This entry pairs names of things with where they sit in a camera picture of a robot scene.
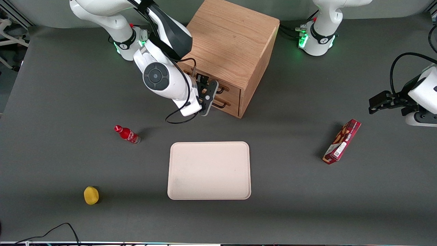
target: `drawer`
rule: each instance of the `drawer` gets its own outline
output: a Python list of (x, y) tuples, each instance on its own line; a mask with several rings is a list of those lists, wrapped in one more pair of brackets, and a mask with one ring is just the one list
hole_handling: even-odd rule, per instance
[[(188, 75), (191, 75), (192, 69), (184, 70), (184, 72)], [(225, 83), (208, 73), (202, 73), (198, 70), (196, 70), (196, 73), (208, 76), (209, 80), (218, 81), (219, 88), (217, 90), (217, 94), (215, 95), (215, 99), (213, 102), (214, 104), (212, 106), (232, 116), (238, 117), (240, 105), (240, 89), (228, 83)]]

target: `barcode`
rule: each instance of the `barcode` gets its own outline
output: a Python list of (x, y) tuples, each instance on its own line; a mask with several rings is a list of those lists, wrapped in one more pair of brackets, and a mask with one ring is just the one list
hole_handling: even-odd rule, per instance
[(346, 147), (346, 143), (345, 143), (345, 142), (343, 142), (343, 143), (340, 144), (340, 146), (338, 147), (338, 149), (334, 152), (334, 156), (335, 156), (335, 157), (339, 157), (340, 154), (341, 154), (341, 152), (343, 152), (344, 147)]

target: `wooden drawer cabinet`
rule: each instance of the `wooden drawer cabinet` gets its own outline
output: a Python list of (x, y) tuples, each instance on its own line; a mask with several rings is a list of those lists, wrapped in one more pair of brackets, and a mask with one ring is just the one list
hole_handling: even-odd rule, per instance
[[(225, 0), (205, 0), (187, 28), (193, 48), (184, 58), (195, 58), (196, 73), (220, 84), (214, 107), (242, 118), (269, 64), (279, 20)], [(192, 72), (192, 61), (178, 65)]]

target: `coca-cola bottle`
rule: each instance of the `coca-cola bottle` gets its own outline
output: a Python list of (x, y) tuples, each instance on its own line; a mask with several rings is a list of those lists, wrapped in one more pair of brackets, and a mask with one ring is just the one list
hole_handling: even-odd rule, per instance
[(141, 141), (141, 138), (138, 136), (138, 134), (134, 133), (129, 128), (116, 125), (114, 130), (120, 134), (122, 139), (129, 141), (132, 144), (138, 144)]

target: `gray table surface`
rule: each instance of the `gray table surface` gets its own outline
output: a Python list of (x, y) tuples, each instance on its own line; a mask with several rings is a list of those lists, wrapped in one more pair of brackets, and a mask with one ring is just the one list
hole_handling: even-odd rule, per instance
[[(164, 122), (173, 102), (144, 86), (103, 29), (36, 28), (0, 121), (1, 239), (70, 222), (82, 241), (436, 245), (436, 129), (367, 109), (389, 89), (396, 56), (436, 56), (431, 27), (428, 14), (345, 20), (323, 57), (279, 34), (243, 119), (213, 109), (179, 126)], [(403, 58), (396, 87), (428, 64)], [(352, 118), (361, 129), (340, 162), (325, 164)], [(141, 144), (122, 141), (116, 124)], [(251, 197), (170, 200), (170, 146), (190, 141), (247, 142)], [(102, 203), (85, 204), (86, 186), (100, 187)], [(74, 237), (66, 227), (46, 240)]]

